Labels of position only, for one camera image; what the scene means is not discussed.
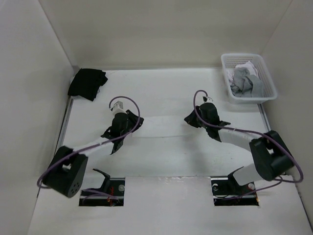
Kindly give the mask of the white tank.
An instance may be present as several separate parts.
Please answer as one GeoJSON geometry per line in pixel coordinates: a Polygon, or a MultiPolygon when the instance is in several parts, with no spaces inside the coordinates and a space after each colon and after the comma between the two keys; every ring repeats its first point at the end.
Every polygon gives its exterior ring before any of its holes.
{"type": "Polygon", "coordinates": [[[229,80],[230,83],[233,82],[234,71],[236,69],[240,69],[240,68],[245,68],[245,69],[247,69],[249,71],[249,73],[251,75],[255,75],[255,76],[259,77],[258,71],[255,68],[255,66],[250,61],[248,61],[245,64],[236,65],[234,69],[227,70],[227,77],[228,77],[228,80],[229,80]]]}
{"type": "Polygon", "coordinates": [[[145,117],[142,126],[136,130],[134,138],[173,138],[193,135],[195,127],[188,125],[180,116],[145,117]]]}

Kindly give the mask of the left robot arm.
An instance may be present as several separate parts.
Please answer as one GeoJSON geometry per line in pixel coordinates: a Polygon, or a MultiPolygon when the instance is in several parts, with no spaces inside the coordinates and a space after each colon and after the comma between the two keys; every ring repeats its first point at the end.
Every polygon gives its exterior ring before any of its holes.
{"type": "Polygon", "coordinates": [[[124,139],[144,123],[144,118],[130,110],[114,115],[111,126],[98,139],[80,147],[61,146],[48,169],[39,179],[46,186],[67,198],[73,197],[82,187],[90,158],[102,158],[117,152],[124,139]]]}

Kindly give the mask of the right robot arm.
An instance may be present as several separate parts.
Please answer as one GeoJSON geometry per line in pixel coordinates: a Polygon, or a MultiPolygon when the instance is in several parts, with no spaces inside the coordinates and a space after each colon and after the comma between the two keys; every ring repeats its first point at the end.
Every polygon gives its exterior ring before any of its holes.
{"type": "Polygon", "coordinates": [[[253,163],[228,174],[227,188],[239,193],[250,182],[276,181],[285,171],[295,166],[293,156],[275,131],[259,133],[230,127],[220,120],[216,106],[204,102],[194,106],[191,114],[184,119],[173,116],[141,118],[127,110],[121,113],[121,102],[115,103],[112,111],[118,117],[113,121],[117,134],[131,132],[135,138],[190,138],[192,128],[202,128],[214,141],[243,148],[252,154],[253,163]]]}

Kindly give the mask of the grey crumpled tank top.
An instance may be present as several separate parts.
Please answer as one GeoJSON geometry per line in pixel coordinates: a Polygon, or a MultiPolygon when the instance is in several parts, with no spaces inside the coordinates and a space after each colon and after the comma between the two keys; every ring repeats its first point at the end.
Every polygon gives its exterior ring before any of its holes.
{"type": "Polygon", "coordinates": [[[259,77],[251,75],[245,68],[234,71],[233,82],[230,85],[232,94],[239,98],[264,97],[264,85],[259,77]]]}

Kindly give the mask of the black folded tank top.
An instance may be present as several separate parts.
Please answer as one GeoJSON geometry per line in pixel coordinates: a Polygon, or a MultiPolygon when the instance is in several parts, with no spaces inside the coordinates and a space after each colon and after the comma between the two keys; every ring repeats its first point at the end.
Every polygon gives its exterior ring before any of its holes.
{"type": "Polygon", "coordinates": [[[96,69],[80,69],[70,83],[68,96],[80,96],[89,101],[94,101],[99,88],[102,87],[108,78],[106,72],[96,69]]]}

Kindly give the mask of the white crumpled tank top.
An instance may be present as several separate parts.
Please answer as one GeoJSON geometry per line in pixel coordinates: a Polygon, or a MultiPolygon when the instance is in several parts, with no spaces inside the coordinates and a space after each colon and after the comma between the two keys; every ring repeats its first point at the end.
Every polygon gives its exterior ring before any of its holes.
{"type": "Polygon", "coordinates": [[[228,77],[228,80],[229,80],[230,83],[233,82],[234,71],[236,69],[240,69],[240,68],[245,68],[245,69],[247,69],[249,71],[249,73],[251,75],[255,75],[255,76],[259,77],[258,71],[255,68],[255,66],[250,61],[248,61],[245,64],[236,65],[234,69],[227,70],[227,77],[228,77]]]}

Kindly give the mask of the white plastic basket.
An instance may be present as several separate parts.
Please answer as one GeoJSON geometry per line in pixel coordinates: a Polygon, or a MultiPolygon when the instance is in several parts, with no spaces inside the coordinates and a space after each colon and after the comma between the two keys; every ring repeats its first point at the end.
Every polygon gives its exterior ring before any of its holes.
{"type": "Polygon", "coordinates": [[[226,53],[221,56],[229,101],[261,104],[277,98],[277,90],[262,56],[226,53]]]}

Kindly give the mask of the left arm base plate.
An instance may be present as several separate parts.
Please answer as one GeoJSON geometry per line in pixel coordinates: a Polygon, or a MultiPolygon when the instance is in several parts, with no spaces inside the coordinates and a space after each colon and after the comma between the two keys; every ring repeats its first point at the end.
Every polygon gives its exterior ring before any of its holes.
{"type": "Polygon", "coordinates": [[[80,193],[80,207],[124,206],[125,178],[104,180],[100,188],[84,189],[80,193]]]}

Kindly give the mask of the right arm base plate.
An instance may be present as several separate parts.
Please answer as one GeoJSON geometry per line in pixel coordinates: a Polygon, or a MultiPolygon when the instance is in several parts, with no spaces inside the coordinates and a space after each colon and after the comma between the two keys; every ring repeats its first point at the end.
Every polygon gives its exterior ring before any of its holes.
{"type": "Polygon", "coordinates": [[[255,184],[233,185],[227,177],[211,178],[213,203],[215,206],[259,206],[255,184]]]}

